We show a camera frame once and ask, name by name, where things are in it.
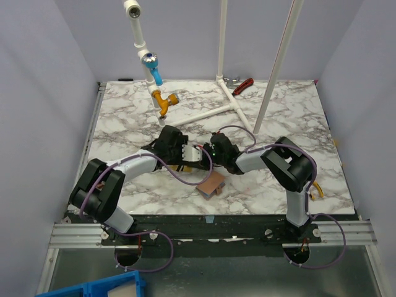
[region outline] gray floor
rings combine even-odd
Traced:
[[[330,262],[339,251],[312,249],[308,264]],[[159,261],[142,260],[139,265],[151,268]],[[112,249],[63,250],[51,289],[123,272],[115,268]],[[325,270],[299,269],[283,258],[176,258],[164,271],[142,277],[145,297],[380,296],[364,247],[349,247],[341,263]]]

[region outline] blue bin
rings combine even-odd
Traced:
[[[107,293],[110,290],[131,281],[135,281],[137,297],[144,297],[143,290],[146,282],[139,277],[138,271],[70,286],[68,288],[40,294],[36,297],[107,297]]]

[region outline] orange valve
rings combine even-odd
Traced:
[[[158,105],[161,108],[160,115],[165,116],[166,113],[168,112],[168,108],[171,105],[176,105],[179,103],[179,97],[176,94],[171,94],[168,96],[166,100],[162,99],[161,97],[161,92],[156,90],[152,93],[152,96],[156,99],[158,102]]]

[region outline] white marble surface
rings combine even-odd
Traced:
[[[252,125],[266,86],[266,82],[255,82],[236,97]],[[171,106],[168,112],[169,121],[228,103],[221,88],[212,81],[166,81],[161,90],[165,97],[171,92],[181,96],[180,104]],[[152,110],[143,82],[108,82],[88,159],[114,160],[151,142],[161,131]],[[228,124],[242,126],[237,115],[229,111],[179,128],[189,135],[190,141],[203,144],[210,140],[211,132]],[[240,149],[252,141],[244,131],[234,128],[224,133]],[[354,213],[313,81],[279,82],[275,86],[257,142],[271,144],[280,136],[290,138],[317,162],[317,180],[325,197],[310,201],[311,212]],[[230,175],[223,168],[219,172],[226,176],[226,186],[221,195],[209,201],[200,196],[195,187],[182,184],[166,170],[160,170],[127,183],[119,205],[129,213],[138,214],[286,213],[285,191],[269,170],[252,171],[242,176]],[[199,170],[180,173],[188,181],[199,181],[205,174]]]

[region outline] white wall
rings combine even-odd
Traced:
[[[363,0],[306,0],[280,73],[317,79]],[[142,79],[122,0],[56,0],[97,80]],[[291,0],[228,1],[225,74],[268,79]],[[166,79],[213,79],[220,0],[140,0],[142,30]]]
[[[97,85],[53,0],[0,9],[0,296],[33,296]]]
[[[396,1],[365,0],[319,79],[358,212],[396,292]]]

